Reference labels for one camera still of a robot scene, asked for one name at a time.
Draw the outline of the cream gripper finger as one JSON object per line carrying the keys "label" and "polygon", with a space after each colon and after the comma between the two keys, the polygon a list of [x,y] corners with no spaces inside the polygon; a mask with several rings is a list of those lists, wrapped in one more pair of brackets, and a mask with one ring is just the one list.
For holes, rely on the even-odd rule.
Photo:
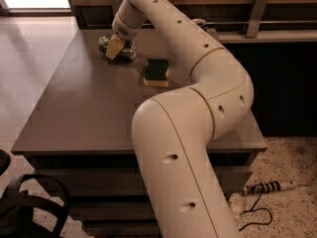
{"label": "cream gripper finger", "polygon": [[108,43],[105,57],[113,60],[125,46],[125,41],[117,34],[114,34]]}

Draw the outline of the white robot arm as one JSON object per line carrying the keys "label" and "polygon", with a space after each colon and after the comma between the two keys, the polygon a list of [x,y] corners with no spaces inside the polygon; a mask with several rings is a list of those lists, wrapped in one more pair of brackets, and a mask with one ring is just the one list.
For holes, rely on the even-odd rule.
{"label": "white robot arm", "polygon": [[253,83],[215,38],[168,0],[123,0],[112,27],[133,39],[150,21],[190,76],[137,109],[133,146],[162,238],[240,238],[207,145],[248,115]]}

